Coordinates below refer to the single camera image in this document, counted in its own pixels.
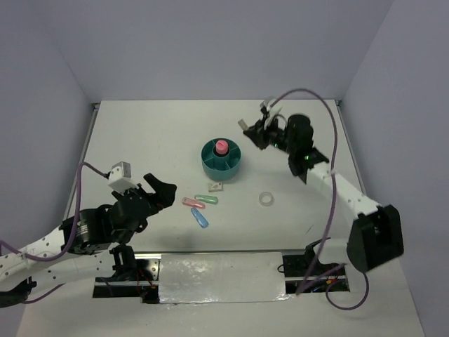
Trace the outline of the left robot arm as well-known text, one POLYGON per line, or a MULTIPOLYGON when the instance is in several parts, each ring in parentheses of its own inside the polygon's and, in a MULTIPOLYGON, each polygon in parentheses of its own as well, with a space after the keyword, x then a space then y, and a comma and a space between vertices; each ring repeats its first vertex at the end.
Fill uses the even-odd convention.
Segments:
POLYGON ((146 229, 149 217, 173 205, 177 187, 150 173, 144 176, 150 193, 117 171, 107 178, 114 204, 77 209, 46 236, 1 257, 1 307, 30 304, 32 292, 79 279, 135 276, 138 264, 128 243, 146 229))

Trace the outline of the green translucent highlighter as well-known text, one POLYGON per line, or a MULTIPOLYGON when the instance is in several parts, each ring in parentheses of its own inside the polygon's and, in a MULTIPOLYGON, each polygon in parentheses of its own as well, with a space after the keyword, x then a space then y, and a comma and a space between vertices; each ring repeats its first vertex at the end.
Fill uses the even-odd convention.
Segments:
POLYGON ((196 194, 194 196, 194 198, 195 198, 195 200, 198 200, 203 203, 213 204, 213 205, 218 204, 218 198, 214 197, 214 196, 204 195, 204 194, 196 194))

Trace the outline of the pink translucent highlighter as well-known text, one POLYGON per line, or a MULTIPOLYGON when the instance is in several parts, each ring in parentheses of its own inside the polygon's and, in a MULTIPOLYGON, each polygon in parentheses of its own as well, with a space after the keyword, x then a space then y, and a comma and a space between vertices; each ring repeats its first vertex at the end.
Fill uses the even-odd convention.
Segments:
POLYGON ((197 208, 197 209, 205 209, 206 205, 196 199, 191 199, 188 197, 183 197, 181 200, 182 204, 191 208, 197 208))

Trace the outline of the pink capped crayon tube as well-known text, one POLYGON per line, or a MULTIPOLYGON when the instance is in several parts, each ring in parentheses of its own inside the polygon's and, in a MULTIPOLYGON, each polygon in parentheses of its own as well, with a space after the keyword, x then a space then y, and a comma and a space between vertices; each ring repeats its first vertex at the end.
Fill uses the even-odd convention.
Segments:
POLYGON ((229 152, 229 144, 226 140, 220 139, 215 143, 214 154, 218 157, 224 157, 229 152))

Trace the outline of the blue translucent highlighter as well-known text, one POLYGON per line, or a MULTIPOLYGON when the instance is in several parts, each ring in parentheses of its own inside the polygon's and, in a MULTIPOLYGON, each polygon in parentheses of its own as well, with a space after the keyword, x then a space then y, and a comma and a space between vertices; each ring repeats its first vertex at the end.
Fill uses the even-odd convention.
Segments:
POLYGON ((198 210, 197 208, 191 208, 191 213, 196 219, 197 223, 201 226, 201 228, 207 228, 209 226, 209 222, 206 220, 200 210, 198 210))

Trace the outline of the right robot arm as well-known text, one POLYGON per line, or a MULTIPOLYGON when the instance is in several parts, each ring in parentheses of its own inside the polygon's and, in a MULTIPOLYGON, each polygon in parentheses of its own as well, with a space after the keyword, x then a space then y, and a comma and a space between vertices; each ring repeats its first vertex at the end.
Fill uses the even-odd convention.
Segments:
POLYGON ((284 128, 279 128, 276 117, 263 117, 252 126, 239 121, 239 126, 261 150, 272 145, 287 153, 291 173, 329 198, 330 215, 339 211, 349 226, 346 240, 326 237, 321 251, 306 256, 310 273, 320 275, 330 263, 348 263, 359 272, 369 272, 403 255, 397 208, 381 206, 332 169, 330 160, 314 146, 314 130, 307 116, 290 116, 284 128))

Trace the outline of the grey white eraser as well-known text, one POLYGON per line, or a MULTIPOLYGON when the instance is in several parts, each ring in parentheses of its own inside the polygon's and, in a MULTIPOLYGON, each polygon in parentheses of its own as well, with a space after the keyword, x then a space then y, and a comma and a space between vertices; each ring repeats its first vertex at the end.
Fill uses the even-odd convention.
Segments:
POLYGON ((247 126, 246 122, 243 119, 238 121, 238 125, 241 127, 241 129, 243 131, 248 129, 248 126, 247 126))

